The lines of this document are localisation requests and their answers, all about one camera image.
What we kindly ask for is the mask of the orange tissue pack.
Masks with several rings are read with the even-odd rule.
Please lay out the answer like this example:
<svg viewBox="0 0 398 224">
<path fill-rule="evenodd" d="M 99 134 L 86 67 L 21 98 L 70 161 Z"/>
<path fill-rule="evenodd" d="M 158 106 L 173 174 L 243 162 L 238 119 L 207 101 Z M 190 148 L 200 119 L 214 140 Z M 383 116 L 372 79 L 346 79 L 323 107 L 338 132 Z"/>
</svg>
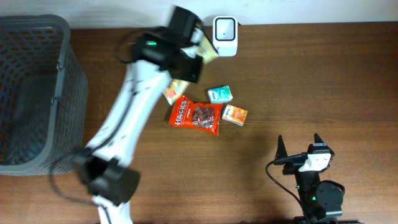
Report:
<svg viewBox="0 0 398 224">
<path fill-rule="evenodd" d="M 221 118 L 238 126 L 243 126 L 247 115 L 248 112 L 244 109 L 233 105 L 226 105 Z"/>
</svg>

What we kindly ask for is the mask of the red Hacks candy bag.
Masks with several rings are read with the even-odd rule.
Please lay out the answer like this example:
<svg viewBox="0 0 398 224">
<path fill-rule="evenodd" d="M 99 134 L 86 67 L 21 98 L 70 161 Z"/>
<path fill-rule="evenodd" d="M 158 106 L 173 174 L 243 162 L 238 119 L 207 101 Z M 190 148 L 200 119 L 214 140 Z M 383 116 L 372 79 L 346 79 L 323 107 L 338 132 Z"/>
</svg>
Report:
<svg viewBox="0 0 398 224">
<path fill-rule="evenodd" d="M 174 103 L 169 124 L 178 128 L 198 129 L 217 136 L 221 109 L 222 104 L 194 103 L 183 95 Z"/>
</svg>

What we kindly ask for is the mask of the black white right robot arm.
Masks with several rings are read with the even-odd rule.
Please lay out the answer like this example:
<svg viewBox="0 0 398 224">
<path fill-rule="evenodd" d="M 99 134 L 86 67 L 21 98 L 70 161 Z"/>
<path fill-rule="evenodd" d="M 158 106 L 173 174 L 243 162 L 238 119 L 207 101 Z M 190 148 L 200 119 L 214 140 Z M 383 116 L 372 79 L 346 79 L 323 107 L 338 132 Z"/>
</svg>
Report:
<svg viewBox="0 0 398 224">
<path fill-rule="evenodd" d="M 287 154 L 282 136 L 278 137 L 273 164 L 282 166 L 284 175 L 295 176 L 298 203 L 303 212 L 301 217 L 293 218 L 294 223 L 337 223 L 337 218 L 343 214 L 344 186 L 320 179 L 334 155 L 318 134 L 314 134 L 314 143 L 306 152 L 293 156 Z"/>
</svg>

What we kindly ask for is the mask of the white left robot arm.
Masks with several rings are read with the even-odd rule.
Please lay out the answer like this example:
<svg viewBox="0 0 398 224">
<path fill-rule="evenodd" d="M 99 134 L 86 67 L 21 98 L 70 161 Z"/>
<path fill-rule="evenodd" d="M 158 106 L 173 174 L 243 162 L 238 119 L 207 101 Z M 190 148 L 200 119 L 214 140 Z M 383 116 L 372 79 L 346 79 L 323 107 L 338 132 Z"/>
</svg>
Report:
<svg viewBox="0 0 398 224">
<path fill-rule="evenodd" d="M 141 132 L 173 79 L 196 83 L 203 65 L 203 23 L 174 7 L 167 26 L 140 35 L 131 47 L 124 83 L 101 129 L 72 155 L 73 166 L 93 197 L 100 223 L 131 223 L 130 199 L 140 174 L 129 168 Z"/>
</svg>

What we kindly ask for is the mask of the white barcode scanner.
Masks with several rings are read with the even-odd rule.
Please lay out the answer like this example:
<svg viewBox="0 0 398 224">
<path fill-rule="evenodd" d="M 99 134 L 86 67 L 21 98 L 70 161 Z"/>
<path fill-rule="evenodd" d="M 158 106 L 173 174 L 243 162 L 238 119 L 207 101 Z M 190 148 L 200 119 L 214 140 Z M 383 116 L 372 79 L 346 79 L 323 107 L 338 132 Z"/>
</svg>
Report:
<svg viewBox="0 0 398 224">
<path fill-rule="evenodd" d="M 238 51 L 238 20 L 233 16 L 213 19 L 213 46 L 220 57 L 234 57 Z"/>
</svg>

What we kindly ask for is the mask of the grey plastic mesh basket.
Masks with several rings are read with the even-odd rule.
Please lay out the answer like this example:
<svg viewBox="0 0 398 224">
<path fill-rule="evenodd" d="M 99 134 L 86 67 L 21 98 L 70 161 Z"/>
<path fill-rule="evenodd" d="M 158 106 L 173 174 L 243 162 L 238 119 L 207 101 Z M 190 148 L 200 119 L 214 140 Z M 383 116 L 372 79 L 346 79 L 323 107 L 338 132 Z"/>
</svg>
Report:
<svg viewBox="0 0 398 224">
<path fill-rule="evenodd" d="M 64 174 L 81 146 L 88 80 L 56 15 L 1 18 L 1 174 Z"/>
</svg>

